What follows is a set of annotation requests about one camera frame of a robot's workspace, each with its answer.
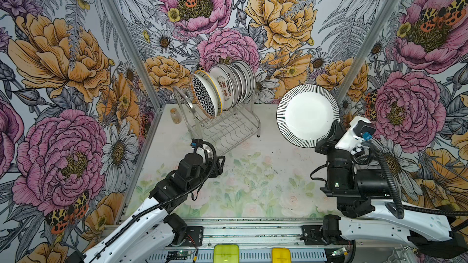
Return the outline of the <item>silver metal dish rack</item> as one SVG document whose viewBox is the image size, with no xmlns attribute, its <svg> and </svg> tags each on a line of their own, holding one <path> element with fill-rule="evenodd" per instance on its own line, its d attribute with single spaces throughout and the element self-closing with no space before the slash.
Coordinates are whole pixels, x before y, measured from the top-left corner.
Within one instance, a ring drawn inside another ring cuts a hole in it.
<svg viewBox="0 0 468 263">
<path fill-rule="evenodd" d="M 262 123 L 254 112 L 253 97 L 221 116 L 209 119 L 180 88 L 174 89 L 174 96 L 190 138 L 208 141 L 219 155 L 226 154 L 252 136 L 261 136 Z"/>
</svg>

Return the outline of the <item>white plate black striped rim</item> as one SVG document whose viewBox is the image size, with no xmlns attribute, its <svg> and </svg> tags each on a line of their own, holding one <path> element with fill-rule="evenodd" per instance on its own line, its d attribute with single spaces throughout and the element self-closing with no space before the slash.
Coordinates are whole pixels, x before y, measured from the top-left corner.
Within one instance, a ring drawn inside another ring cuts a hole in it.
<svg viewBox="0 0 468 263">
<path fill-rule="evenodd" d="M 331 92 L 313 84 L 292 88 L 282 97 L 276 111 L 282 136 L 302 148 L 316 147 L 340 119 L 339 106 Z"/>
</svg>

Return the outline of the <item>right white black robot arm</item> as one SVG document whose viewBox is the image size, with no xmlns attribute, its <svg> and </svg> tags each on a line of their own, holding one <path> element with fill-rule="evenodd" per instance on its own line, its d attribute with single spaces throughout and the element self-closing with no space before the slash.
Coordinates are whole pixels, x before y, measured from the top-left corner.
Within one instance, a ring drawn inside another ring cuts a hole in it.
<svg viewBox="0 0 468 263">
<path fill-rule="evenodd" d="M 340 121 L 319 122 L 317 153 L 326 156 L 327 177 L 321 191 L 336 198 L 340 215 L 323 218 L 318 241 L 325 245 L 375 239 L 417 248 L 422 254 L 452 259 L 468 250 L 452 226 L 465 211 L 414 207 L 402 202 L 384 153 L 372 142 L 375 127 L 358 117 L 346 129 Z"/>
</svg>

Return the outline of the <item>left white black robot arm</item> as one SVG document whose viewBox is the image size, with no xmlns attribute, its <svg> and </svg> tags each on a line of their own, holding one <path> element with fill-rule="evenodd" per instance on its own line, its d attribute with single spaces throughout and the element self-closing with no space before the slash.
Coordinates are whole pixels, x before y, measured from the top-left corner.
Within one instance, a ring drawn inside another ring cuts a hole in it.
<svg viewBox="0 0 468 263">
<path fill-rule="evenodd" d="M 193 139 L 192 152 L 177 169 L 159 181 L 148 198 L 109 236 L 86 252 L 74 252 L 68 263 L 142 263 L 169 245 L 180 245 L 187 224 L 174 210 L 187 198 L 196 198 L 210 178 L 223 173 L 225 156 L 207 141 Z"/>
</svg>

